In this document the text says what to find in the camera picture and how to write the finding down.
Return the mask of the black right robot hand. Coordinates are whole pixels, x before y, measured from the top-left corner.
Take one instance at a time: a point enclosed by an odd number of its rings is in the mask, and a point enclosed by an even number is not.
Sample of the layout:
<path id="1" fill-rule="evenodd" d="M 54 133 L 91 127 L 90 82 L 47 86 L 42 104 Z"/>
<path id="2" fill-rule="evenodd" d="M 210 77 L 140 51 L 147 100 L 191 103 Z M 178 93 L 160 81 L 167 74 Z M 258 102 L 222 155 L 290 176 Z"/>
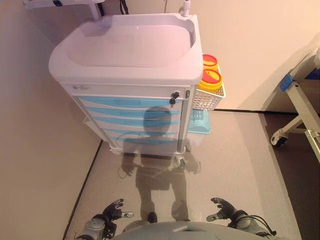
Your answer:
<path id="1" fill-rule="evenodd" d="M 211 214 L 206 217 L 207 222 L 213 222 L 216 220 L 227 220 L 232 219 L 232 216 L 237 211 L 236 208 L 229 203 L 228 201 L 224 200 L 220 197 L 213 197 L 210 199 L 214 204 L 217 204 L 219 211 L 215 214 Z"/>

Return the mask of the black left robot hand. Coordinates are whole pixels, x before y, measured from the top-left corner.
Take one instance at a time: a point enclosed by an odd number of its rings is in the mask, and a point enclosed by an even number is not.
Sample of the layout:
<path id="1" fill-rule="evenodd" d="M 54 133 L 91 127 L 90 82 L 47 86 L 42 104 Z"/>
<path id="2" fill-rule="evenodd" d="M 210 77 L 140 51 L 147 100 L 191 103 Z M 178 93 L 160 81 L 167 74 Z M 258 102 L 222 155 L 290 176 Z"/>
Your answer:
<path id="1" fill-rule="evenodd" d="M 122 211 L 121 207 L 124 205 L 124 199 L 120 198 L 108 205 L 102 212 L 109 221 L 115 221 L 121 218 L 132 218 L 135 214 L 132 211 Z"/>

